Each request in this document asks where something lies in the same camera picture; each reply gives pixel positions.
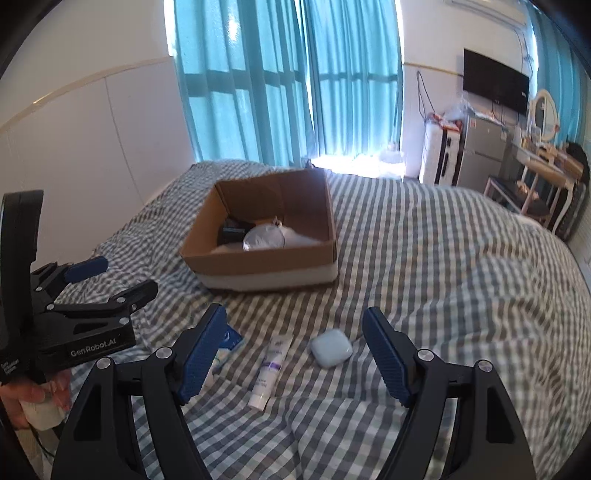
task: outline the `finger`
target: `finger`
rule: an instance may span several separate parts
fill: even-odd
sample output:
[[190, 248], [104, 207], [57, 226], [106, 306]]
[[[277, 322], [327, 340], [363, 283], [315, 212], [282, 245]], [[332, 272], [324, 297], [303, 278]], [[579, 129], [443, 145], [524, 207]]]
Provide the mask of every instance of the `finger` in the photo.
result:
[[72, 373], [69, 370], [64, 370], [62, 372], [55, 374], [55, 376], [52, 378], [52, 381], [56, 385], [55, 391], [68, 390], [70, 387], [71, 377], [72, 377]]
[[18, 400], [3, 397], [2, 403], [4, 403], [4, 408], [6, 409], [10, 422], [16, 429], [29, 428], [29, 422], [27, 422], [27, 418]]
[[53, 403], [65, 411], [70, 410], [70, 390], [61, 390], [53, 394]]
[[41, 403], [45, 400], [45, 391], [30, 380], [16, 380], [0, 387], [0, 394], [12, 400]]

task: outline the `white box base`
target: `white box base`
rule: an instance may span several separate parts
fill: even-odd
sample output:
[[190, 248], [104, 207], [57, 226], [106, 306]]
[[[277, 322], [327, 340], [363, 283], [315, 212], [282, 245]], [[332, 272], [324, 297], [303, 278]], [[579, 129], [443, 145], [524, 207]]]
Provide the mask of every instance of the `white box base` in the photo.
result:
[[304, 287], [330, 283], [339, 275], [335, 262], [302, 270], [285, 272], [257, 273], [250, 275], [201, 275], [197, 278], [207, 288], [234, 291], [282, 290], [284, 288]]

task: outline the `blue gripper pad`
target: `blue gripper pad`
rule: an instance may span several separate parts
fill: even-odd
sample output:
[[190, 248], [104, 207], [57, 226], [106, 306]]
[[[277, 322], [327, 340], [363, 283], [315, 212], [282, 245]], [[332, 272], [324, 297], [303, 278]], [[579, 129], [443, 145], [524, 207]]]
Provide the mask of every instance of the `blue gripper pad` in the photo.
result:
[[64, 272], [64, 280], [66, 283], [78, 283], [87, 278], [105, 273], [108, 268], [109, 262], [105, 257], [94, 257], [68, 268]]
[[[217, 349], [226, 335], [227, 326], [226, 309], [221, 305], [213, 304], [209, 306], [197, 326], [192, 329], [201, 330], [201, 334], [195, 340], [183, 365], [183, 377], [180, 388], [177, 390], [178, 398], [183, 405], [201, 392]], [[188, 330], [181, 336], [188, 333], [192, 332]]]
[[362, 329], [369, 350], [374, 356], [390, 395], [403, 406], [408, 407], [412, 393], [409, 389], [407, 366], [394, 348], [386, 328], [396, 333], [379, 309], [371, 307], [365, 311]]

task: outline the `silver refrigerator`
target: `silver refrigerator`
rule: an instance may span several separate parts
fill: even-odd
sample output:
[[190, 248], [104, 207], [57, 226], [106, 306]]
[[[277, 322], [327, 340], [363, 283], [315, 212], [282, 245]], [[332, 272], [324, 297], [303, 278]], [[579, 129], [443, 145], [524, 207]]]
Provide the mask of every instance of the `silver refrigerator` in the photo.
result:
[[497, 177], [501, 172], [507, 134], [507, 127], [477, 114], [468, 115], [453, 184], [483, 193], [488, 177]]

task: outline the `oval mirror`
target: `oval mirror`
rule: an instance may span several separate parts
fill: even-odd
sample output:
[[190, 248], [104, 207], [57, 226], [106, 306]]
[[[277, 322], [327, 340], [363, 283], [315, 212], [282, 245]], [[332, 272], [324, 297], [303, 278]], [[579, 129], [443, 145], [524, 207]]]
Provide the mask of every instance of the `oval mirror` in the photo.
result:
[[560, 116], [548, 90], [540, 90], [531, 101], [528, 124], [540, 129], [542, 142], [551, 142], [560, 130]]

